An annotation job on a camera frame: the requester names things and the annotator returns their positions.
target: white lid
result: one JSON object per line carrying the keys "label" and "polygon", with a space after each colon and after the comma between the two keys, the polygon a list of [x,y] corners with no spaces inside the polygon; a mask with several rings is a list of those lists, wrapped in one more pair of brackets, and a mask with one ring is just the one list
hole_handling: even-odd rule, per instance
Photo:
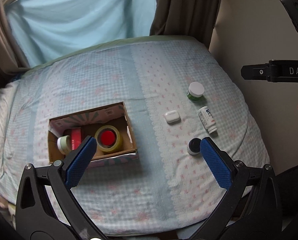
{"label": "white lid", "polygon": [[204,87],[202,84],[200,84],[199,82],[192,82],[189,85],[189,93],[191,95],[193,95],[196,98],[199,98],[202,96],[202,94],[204,93]]}
{"label": "white lid", "polygon": [[214,131],[217,131],[217,127],[214,125],[214,126],[211,126],[209,129],[208,129],[208,132],[209,133],[212,133]]}

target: blue gripper pad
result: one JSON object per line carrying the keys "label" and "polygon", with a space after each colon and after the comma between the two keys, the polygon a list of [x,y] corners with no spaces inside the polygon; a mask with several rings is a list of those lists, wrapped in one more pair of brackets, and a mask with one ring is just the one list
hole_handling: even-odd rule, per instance
{"label": "blue gripper pad", "polygon": [[206,139],[201,140],[200,152],[219,186],[228,190],[231,186],[231,172]]}
{"label": "blue gripper pad", "polygon": [[78,185],[96,149],[97,140],[91,137],[67,169],[65,184],[69,189]]}

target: cardboard box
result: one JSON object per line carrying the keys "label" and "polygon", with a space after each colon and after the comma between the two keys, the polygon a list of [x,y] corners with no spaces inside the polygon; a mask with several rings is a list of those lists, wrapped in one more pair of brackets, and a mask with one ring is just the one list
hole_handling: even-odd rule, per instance
{"label": "cardboard box", "polygon": [[[126,160],[137,159],[138,153],[135,135],[126,106],[124,102],[120,102],[50,119],[48,131],[50,163],[65,158],[57,147],[57,139],[63,135],[70,134],[71,128],[81,127],[83,140],[87,135],[94,137],[96,131],[104,125],[112,125],[118,129],[123,138],[123,146],[119,152],[111,154],[104,154],[100,149],[97,149],[91,160],[91,162],[97,162],[97,164],[93,163],[93,166],[111,165],[126,162]],[[110,158],[109,162],[99,161],[108,158]]]}

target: black cap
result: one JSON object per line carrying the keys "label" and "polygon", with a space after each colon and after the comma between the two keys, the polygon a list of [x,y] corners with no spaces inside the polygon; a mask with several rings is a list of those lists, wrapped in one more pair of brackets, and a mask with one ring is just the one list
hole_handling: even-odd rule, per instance
{"label": "black cap", "polygon": [[199,153],[200,152],[200,143],[201,143],[201,139],[199,139],[199,138],[191,139],[188,143],[190,151],[192,151],[194,153]]}

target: red cap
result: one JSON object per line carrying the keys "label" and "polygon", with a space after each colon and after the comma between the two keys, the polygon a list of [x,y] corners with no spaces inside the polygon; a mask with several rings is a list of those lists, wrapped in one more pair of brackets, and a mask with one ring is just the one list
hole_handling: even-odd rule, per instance
{"label": "red cap", "polygon": [[100,141],[103,145],[110,146],[114,144],[116,135],[113,131],[104,131],[100,136]]}

